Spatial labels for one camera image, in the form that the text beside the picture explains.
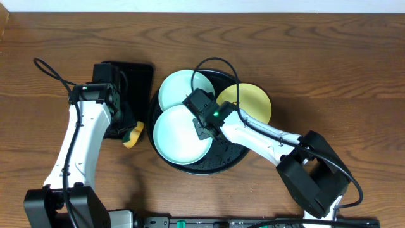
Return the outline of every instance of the green tape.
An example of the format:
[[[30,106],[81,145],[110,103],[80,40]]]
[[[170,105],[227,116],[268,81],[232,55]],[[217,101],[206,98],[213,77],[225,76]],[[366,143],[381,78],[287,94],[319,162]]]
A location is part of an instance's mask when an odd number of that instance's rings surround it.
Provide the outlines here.
[[[185,228],[185,221],[177,221],[177,228]]]

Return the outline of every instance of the sponge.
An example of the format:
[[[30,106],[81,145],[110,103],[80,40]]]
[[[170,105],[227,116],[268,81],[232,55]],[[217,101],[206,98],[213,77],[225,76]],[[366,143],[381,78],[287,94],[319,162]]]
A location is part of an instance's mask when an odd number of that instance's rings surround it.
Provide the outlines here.
[[[137,143],[138,138],[142,130],[144,129],[145,124],[141,121],[137,122],[137,126],[133,129],[129,129],[122,138],[122,143],[127,148],[132,148],[132,146]]]

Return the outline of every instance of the white wall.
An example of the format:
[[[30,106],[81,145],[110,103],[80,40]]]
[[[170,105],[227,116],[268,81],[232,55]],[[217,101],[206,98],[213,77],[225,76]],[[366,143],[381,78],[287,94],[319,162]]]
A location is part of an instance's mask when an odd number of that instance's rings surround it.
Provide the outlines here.
[[[405,13],[405,0],[0,0],[10,12]]]

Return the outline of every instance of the white plate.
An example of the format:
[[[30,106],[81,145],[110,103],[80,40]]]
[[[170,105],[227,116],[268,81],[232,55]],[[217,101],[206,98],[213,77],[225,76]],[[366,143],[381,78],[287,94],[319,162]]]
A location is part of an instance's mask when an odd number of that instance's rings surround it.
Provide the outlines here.
[[[181,70],[167,77],[159,90],[159,105],[162,111],[182,105],[183,100],[191,93],[192,70]],[[215,96],[212,83],[202,74],[196,72],[193,80],[194,89],[200,88],[206,92],[212,92]]]
[[[153,141],[159,154],[169,162],[187,165],[208,152],[212,138],[199,140],[192,120],[194,115],[177,105],[164,111],[153,128]]]

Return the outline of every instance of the black round tray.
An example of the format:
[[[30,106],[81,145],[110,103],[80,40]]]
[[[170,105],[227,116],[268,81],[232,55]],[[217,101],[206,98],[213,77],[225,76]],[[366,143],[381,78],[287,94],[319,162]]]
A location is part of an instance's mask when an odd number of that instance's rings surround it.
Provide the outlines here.
[[[211,81],[216,96],[218,96],[227,87],[235,84],[235,78],[225,72],[209,69],[199,70],[199,72],[206,76],[209,81]],[[241,161],[241,159],[243,159],[243,157],[246,156],[247,152],[249,152],[249,149],[245,148],[244,146],[214,140],[207,154],[195,163],[188,165],[177,165],[165,160],[156,150],[153,141],[154,124],[158,120],[159,116],[163,113],[159,106],[158,94],[159,91],[156,91],[156,94],[153,96],[149,106],[150,108],[147,114],[146,122],[147,136],[149,137],[149,140],[156,153],[173,168],[190,174],[217,174],[236,165]]]

